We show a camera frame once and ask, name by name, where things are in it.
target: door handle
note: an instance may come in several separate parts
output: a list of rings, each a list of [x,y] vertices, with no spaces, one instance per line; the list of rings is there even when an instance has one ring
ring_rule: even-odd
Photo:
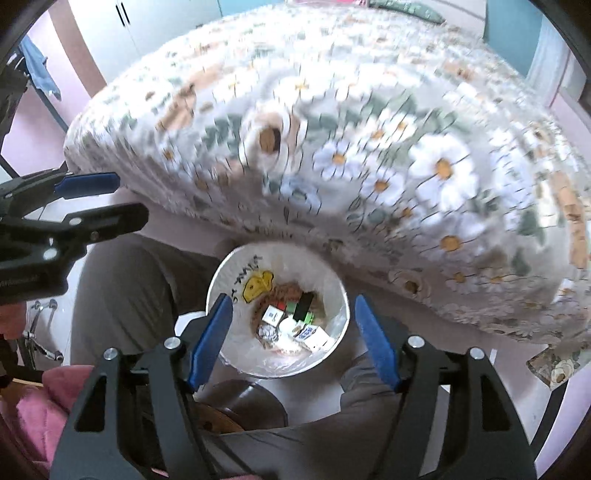
[[[119,5],[115,5],[117,9],[117,15],[119,15],[119,20],[121,20],[121,25],[125,26],[125,22],[123,21],[123,17],[121,16],[121,12],[119,11]]]
[[[125,5],[123,4],[123,2],[121,2],[121,8],[123,9],[123,14],[125,15],[125,19],[127,20],[127,24],[131,25],[131,22],[129,21],[129,17],[127,16],[127,12],[125,11]]]

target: blue cloth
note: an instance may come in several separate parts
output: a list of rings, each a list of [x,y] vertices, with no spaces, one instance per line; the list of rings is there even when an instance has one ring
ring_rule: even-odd
[[[60,89],[45,67],[47,57],[43,56],[43,53],[39,51],[28,35],[25,35],[25,38],[22,39],[19,49],[27,62],[27,69],[31,75],[33,85],[45,92],[46,95],[51,94],[61,101]]]

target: blue gripper pad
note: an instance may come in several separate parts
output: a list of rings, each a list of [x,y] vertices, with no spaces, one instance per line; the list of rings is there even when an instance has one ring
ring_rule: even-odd
[[[210,317],[209,323],[193,350],[191,373],[187,380],[187,383],[195,391],[201,385],[206,384],[212,374],[213,366],[232,323],[233,312],[232,299],[224,295],[217,308],[208,315]]]
[[[388,338],[363,295],[359,295],[355,299],[355,321],[368,346],[369,354],[374,361],[380,379],[392,390],[396,390],[400,383],[397,358],[398,348],[401,347],[397,341],[399,339]],[[402,334],[401,338],[404,338],[402,341],[405,341],[406,337]]]
[[[70,175],[55,186],[54,192],[60,198],[75,199],[113,193],[120,185],[121,180],[116,173]]]

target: small box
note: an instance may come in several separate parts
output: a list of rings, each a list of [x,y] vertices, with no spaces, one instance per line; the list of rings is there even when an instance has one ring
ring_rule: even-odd
[[[279,331],[285,333],[289,338],[293,339],[304,328],[303,322],[296,322],[294,318],[289,315],[283,319],[279,324]]]
[[[314,322],[314,314],[312,312],[306,313],[306,318],[304,319],[304,324],[312,325]]]
[[[267,311],[262,316],[262,321],[268,323],[273,327],[277,327],[282,318],[283,311],[278,308],[275,308],[273,305],[269,305]]]
[[[295,337],[295,340],[304,345],[309,351],[317,352],[319,350],[328,351],[335,344],[335,340],[326,333],[321,327],[307,325]]]
[[[296,301],[288,301],[287,308],[285,309],[285,312],[289,315],[293,315],[294,312],[296,311],[296,307],[297,307]]]

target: floral bedspread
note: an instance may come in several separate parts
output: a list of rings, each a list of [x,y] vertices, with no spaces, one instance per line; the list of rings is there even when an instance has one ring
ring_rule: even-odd
[[[588,166],[518,73],[446,25],[276,5],[144,57],[65,144],[177,213],[330,254],[451,321],[590,360]]]

